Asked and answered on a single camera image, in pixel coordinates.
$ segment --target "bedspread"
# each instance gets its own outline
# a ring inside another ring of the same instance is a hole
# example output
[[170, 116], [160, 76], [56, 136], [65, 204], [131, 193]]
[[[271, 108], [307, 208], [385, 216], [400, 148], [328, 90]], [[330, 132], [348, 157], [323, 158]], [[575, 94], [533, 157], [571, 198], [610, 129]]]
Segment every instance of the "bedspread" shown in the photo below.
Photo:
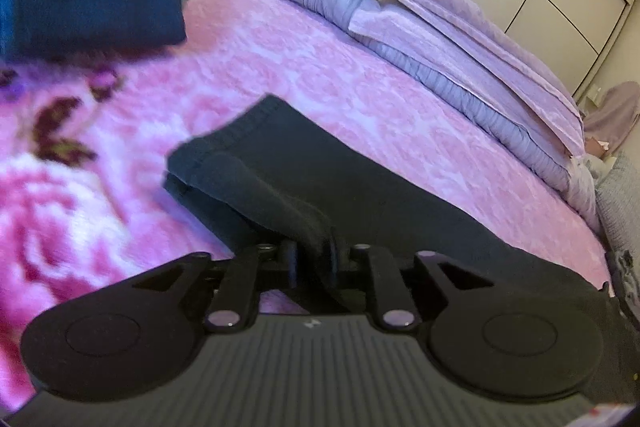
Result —
[[[512, 245], [607, 280], [559, 195], [407, 74], [285, 0], [190, 0], [188, 43], [0, 71], [0, 399], [33, 392], [18, 340], [45, 309], [185, 253], [230, 252], [161, 188], [165, 156], [272, 92]], [[296, 312], [282, 295], [263, 311]]]

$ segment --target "floral pattern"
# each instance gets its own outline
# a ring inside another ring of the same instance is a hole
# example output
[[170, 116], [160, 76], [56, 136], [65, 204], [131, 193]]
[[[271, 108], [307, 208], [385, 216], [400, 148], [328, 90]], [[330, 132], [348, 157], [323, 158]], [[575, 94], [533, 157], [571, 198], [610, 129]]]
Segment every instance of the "floral pattern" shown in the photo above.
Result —
[[[0, 74], [6, 406], [33, 392], [17, 346], [36, 314], [190, 251], [230, 255], [162, 190], [166, 156], [267, 92], [508, 243], [598, 286], [607, 280], [604, 248], [555, 192], [319, 16], [285, 0], [189, 0], [185, 19], [189, 40], [170, 50], [13, 65], [6, 86]], [[45, 138], [62, 150], [50, 155], [38, 145]], [[263, 296], [261, 308], [301, 311], [279, 293]]]

